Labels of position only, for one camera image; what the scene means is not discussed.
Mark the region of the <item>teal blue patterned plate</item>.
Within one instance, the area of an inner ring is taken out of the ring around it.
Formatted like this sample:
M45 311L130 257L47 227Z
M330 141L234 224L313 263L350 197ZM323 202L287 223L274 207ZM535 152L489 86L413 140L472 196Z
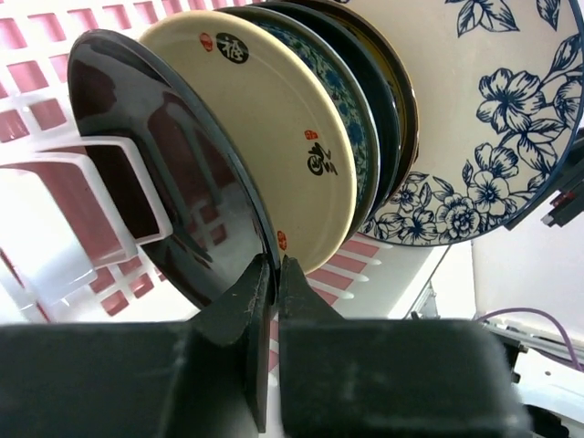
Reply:
M342 34L332 20L299 5L222 7L246 19L290 48L315 74L331 97L349 136L357 174L357 202L350 231L371 212L380 179L379 136L365 93L341 55Z

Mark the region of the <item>yellow patterned plate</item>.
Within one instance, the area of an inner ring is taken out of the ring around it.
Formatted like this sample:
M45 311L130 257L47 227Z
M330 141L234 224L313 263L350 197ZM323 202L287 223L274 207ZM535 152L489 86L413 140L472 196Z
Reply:
M389 39L376 26L341 2L317 1L317 4L314 9L346 27L370 51L391 88L399 116L401 158L387 203L396 204L398 192L419 155L419 111L410 76Z

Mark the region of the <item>glossy black bowl plate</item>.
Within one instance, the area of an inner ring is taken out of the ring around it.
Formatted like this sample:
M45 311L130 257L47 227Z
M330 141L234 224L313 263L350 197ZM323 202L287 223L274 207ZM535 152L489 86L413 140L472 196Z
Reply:
M380 183L371 211L376 213L389 197L400 160L400 126L395 99L380 67L363 44L337 20L308 6L269 1L261 7L289 16L322 37L346 62L370 105L380 141Z

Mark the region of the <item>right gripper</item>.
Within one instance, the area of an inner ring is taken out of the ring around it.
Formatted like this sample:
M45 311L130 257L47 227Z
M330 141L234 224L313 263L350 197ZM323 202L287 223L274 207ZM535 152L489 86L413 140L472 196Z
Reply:
M505 229L511 231L527 218L529 214L536 210L550 195L560 191L562 197L568 192L568 188L576 187L579 177L583 177L583 130L578 130L575 141L569 149L568 156L556 175L550 179L550 183L545 190L537 195L534 200L527 204L509 222L505 224Z

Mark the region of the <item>white blue floral plate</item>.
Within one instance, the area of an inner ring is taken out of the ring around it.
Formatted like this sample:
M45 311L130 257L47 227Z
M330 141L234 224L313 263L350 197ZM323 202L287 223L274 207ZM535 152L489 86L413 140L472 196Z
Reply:
M363 226L392 245L452 245L519 215L565 160L583 113L577 1L350 1L407 70L419 155Z

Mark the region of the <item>cream plate with calligraphy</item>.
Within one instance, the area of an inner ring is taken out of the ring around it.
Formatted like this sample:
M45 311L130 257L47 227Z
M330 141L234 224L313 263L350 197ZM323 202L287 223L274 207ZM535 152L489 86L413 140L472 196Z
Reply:
M279 253L305 273L344 242L357 176L335 104L310 68L260 26L218 10L169 16L140 41L200 96L265 203Z

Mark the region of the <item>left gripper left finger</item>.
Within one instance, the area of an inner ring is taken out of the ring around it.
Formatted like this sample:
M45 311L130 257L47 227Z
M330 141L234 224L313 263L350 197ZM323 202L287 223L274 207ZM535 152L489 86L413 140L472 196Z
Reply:
M1 329L4 437L256 437L273 272L256 256L186 321Z

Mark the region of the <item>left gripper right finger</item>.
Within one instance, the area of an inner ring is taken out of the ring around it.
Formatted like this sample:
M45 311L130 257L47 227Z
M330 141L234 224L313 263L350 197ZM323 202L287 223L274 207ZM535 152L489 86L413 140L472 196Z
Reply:
M288 437L527 437L504 348L461 319L346 319L282 263L279 390Z

